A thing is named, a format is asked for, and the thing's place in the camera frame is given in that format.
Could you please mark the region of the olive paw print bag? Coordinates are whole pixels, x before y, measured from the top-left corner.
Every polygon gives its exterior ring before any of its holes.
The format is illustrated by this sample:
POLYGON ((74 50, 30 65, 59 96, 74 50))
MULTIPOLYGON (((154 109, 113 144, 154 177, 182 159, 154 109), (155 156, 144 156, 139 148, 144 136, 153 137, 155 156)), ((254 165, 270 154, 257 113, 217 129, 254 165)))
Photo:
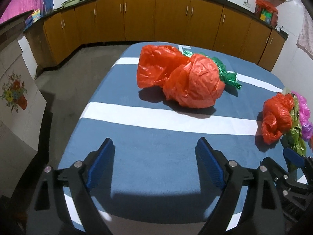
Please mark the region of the olive paw print bag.
POLYGON ((300 108, 297 96, 292 93, 294 106, 290 111, 292 126, 291 129, 286 133, 286 145, 294 150, 300 156, 306 155, 306 144, 302 139, 302 126, 300 123, 300 108))

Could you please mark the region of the magenta plastic bag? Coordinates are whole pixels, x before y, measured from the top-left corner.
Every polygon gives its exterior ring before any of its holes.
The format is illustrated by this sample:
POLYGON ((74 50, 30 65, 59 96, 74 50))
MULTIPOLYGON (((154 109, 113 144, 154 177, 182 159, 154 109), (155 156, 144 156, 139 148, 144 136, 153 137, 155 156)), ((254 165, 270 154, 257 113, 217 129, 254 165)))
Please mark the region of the magenta plastic bag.
POLYGON ((302 139, 306 142, 310 141, 312 137, 312 122, 310 119, 310 109, 307 105, 307 100, 301 94, 292 91, 293 94, 298 98, 299 103, 299 119, 302 127, 302 139))

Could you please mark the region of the small red plastic bag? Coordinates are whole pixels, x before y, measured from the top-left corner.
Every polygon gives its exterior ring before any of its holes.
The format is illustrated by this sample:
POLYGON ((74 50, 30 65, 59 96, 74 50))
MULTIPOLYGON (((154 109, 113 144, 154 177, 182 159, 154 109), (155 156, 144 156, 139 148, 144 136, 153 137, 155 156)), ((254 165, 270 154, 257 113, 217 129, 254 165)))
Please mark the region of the small red plastic bag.
POLYGON ((292 94, 278 93, 263 104, 262 137, 267 145, 278 141, 292 127, 291 111, 294 108, 292 94))

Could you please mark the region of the green plastic bag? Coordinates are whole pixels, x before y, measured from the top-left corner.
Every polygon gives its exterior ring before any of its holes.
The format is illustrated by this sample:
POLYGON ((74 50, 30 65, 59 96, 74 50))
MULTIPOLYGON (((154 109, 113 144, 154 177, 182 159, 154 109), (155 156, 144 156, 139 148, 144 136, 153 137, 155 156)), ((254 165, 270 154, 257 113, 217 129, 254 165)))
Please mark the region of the green plastic bag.
POLYGON ((187 52, 178 57, 179 79, 177 83, 188 95, 217 99, 226 85, 241 88, 236 72, 228 72, 217 57, 187 52))

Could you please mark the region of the large red plastic bag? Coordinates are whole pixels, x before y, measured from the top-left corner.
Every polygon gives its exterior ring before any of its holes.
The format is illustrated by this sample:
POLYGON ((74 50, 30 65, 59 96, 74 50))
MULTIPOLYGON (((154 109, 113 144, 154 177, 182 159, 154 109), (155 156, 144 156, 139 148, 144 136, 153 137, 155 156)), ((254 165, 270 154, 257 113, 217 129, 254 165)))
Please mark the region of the large red plastic bag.
POLYGON ((226 86, 212 59, 201 54, 187 57, 169 45, 141 49, 136 80, 141 89, 160 87, 167 100, 197 109, 215 105, 226 86))

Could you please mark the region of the lower orange kitchen cabinets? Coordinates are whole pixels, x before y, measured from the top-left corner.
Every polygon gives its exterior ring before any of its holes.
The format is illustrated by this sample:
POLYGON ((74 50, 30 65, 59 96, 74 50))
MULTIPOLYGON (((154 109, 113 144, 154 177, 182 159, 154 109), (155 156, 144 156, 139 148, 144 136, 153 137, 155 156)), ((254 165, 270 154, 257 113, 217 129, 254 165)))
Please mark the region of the lower orange kitchen cabinets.
POLYGON ((227 0, 86 0, 24 32, 38 69, 95 43, 164 41, 235 56, 271 71, 287 34, 227 0))

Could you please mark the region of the blue white striped cloth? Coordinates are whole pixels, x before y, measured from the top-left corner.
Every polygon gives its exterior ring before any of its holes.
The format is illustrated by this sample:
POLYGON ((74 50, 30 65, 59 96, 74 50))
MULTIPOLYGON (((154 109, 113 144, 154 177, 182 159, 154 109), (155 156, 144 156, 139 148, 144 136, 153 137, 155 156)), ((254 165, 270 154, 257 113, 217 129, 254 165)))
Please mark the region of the blue white striped cloth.
POLYGON ((180 107, 160 88, 137 86, 142 46, 126 49, 104 77, 58 167, 85 159, 110 138, 115 149, 91 196, 112 233, 197 234, 221 193, 196 155, 198 140, 243 167, 255 169, 268 156, 286 167, 282 144, 266 145, 258 130, 264 102, 284 85, 254 63, 191 47, 221 60, 242 87, 225 88, 210 108, 180 107))

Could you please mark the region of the white flower decal cabinet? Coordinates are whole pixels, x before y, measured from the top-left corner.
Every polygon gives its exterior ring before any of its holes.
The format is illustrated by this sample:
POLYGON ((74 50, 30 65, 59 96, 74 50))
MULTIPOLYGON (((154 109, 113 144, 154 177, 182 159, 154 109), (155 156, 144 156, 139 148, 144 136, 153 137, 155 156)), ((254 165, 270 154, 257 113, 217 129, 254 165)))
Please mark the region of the white flower decal cabinet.
POLYGON ((17 40, 1 50, 1 195, 11 197, 38 152, 46 100, 17 40))

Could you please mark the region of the pink floral hanging cloth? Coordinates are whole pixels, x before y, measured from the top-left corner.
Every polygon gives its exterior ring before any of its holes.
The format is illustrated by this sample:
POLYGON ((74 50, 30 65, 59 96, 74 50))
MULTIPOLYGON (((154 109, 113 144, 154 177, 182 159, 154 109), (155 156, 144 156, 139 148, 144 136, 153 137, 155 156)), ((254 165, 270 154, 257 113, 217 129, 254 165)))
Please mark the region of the pink floral hanging cloth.
POLYGON ((313 59, 313 21, 307 9, 303 12, 303 23, 297 46, 313 59))

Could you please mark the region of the red bag with boxes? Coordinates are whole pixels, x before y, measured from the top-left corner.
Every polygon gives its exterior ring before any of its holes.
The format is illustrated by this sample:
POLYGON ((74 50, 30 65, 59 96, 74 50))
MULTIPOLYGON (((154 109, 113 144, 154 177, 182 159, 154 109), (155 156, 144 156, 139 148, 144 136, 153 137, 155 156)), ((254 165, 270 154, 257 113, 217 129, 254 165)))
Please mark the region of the red bag with boxes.
POLYGON ((272 27, 277 26, 278 10, 266 0, 255 0, 255 16, 272 27))

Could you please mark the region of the colourful box on counter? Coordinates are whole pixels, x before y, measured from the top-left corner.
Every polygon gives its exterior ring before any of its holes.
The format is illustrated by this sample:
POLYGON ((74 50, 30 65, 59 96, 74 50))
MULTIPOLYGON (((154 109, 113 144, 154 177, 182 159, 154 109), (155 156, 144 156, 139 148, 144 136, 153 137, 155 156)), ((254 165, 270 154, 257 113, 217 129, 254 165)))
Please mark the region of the colourful box on counter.
POLYGON ((34 10, 34 12, 31 14, 31 17, 33 23, 38 21, 41 18, 41 10, 40 9, 34 10))

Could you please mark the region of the green basin on counter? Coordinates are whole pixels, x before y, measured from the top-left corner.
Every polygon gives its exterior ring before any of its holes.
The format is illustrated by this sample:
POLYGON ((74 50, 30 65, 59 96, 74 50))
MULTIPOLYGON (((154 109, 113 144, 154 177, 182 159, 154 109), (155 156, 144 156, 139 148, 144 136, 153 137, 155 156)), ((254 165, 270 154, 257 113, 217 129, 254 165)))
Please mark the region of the green basin on counter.
POLYGON ((62 3, 62 7, 69 7, 80 3, 81 0, 67 0, 62 3))

